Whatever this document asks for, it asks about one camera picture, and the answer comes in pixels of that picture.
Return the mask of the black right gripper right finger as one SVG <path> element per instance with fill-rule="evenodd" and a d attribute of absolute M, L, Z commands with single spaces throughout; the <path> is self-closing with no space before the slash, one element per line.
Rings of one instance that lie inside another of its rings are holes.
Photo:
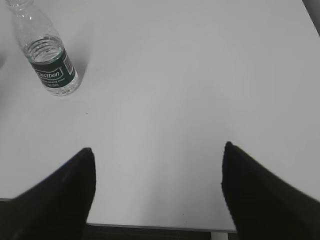
<path fill-rule="evenodd" d="M 320 203 L 228 141 L 222 193 L 241 240 L 318 240 Z"/>

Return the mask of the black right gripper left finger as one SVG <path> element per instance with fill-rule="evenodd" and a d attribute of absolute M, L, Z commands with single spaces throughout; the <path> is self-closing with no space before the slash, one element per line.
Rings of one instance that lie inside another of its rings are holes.
<path fill-rule="evenodd" d="M 46 179 L 5 202 L 0 238 L 80 240 L 95 192 L 95 156 L 86 147 Z"/>

